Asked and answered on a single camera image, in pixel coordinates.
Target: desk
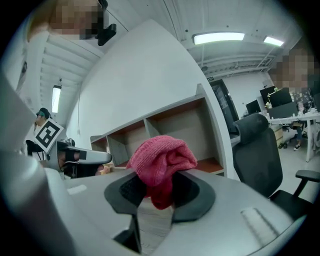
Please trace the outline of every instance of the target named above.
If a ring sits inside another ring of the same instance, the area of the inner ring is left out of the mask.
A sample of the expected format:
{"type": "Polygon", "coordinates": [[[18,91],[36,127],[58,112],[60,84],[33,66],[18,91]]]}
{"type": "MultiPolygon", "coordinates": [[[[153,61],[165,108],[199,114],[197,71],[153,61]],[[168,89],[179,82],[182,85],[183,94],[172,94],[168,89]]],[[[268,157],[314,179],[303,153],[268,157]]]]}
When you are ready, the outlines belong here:
{"type": "Polygon", "coordinates": [[[307,151],[306,151],[306,162],[309,162],[311,158],[311,120],[314,120],[316,122],[320,122],[320,113],[306,113],[304,115],[300,116],[291,116],[291,117],[285,117],[285,118],[275,118],[270,119],[267,118],[268,122],[273,125],[285,125],[285,124],[291,124],[292,122],[296,121],[306,121],[307,123],[307,133],[308,133],[308,144],[307,144],[307,151]]]}

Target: floor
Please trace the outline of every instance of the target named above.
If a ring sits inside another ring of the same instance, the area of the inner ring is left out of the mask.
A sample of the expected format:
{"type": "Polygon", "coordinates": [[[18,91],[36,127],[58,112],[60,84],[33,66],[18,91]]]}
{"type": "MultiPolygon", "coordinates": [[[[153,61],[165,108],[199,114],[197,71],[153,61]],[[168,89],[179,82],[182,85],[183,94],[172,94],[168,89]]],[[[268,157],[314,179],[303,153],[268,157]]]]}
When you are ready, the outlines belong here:
{"type": "MultiPolygon", "coordinates": [[[[279,189],[294,193],[300,183],[296,178],[298,170],[313,170],[320,172],[320,153],[306,162],[307,141],[302,141],[298,151],[294,151],[295,141],[288,144],[288,148],[279,149],[283,171],[283,181],[279,189]]],[[[300,197],[313,202],[319,191],[319,184],[309,181],[300,197]]],[[[170,231],[173,210],[157,210],[150,199],[145,198],[138,208],[138,222],[140,228],[142,255],[150,255],[163,241],[170,231]]]]}

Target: fluorescent light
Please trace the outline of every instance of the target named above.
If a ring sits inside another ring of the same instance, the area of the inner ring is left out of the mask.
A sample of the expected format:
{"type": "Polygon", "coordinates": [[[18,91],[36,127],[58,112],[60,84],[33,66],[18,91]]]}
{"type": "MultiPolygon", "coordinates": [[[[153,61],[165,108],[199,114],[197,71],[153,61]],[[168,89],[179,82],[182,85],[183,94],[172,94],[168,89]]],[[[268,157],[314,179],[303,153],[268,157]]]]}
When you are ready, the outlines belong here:
{"type": "Polygon", "coordinates": [[[198,34],[193,36],[193,42],[195,45],[200,45],[209,42],[217,41],[229,41],[237,40],[241,41],[245,37],[244,33],[233,33],[233,32],[221,32],[221,33],[208,33],[208,34],[198,34]]]}
{"type": "Polygon", "coordinates": [[[52,90],[52,112],[58,113],[61,86],[55,85],[52,90]]]}
{"type": "Polygon", "coordinates": [[[274,39],[270,36],[267,36],[265,39],[264,39],[264,42],[265,43],[268,43],[268,44],[272,44],[272,45],[276,45],[276,46],[282,46],[284,42],[280,41],[280,40],[277,40],[277,39],[274,39]]]}

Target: black chair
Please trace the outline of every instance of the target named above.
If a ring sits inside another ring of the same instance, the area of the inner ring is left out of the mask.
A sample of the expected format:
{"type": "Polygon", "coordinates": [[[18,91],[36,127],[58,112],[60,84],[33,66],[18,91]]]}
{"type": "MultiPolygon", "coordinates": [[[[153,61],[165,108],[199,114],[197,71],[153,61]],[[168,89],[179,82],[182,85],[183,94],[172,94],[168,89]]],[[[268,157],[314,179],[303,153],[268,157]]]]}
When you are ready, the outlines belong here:
{"type": "Polygon", "coordinates": [[[240,181],[269,198],[294,220],[307,214],[312,203],[299,198],[307,181],[320,182],[320,173],[298,170],[302,179],[294,194],[278,190],[283,172],[274,131],[261,114],[252,114],[233,123],[240,134],[240,142],[233,151],[233,164],[240,181]]]}

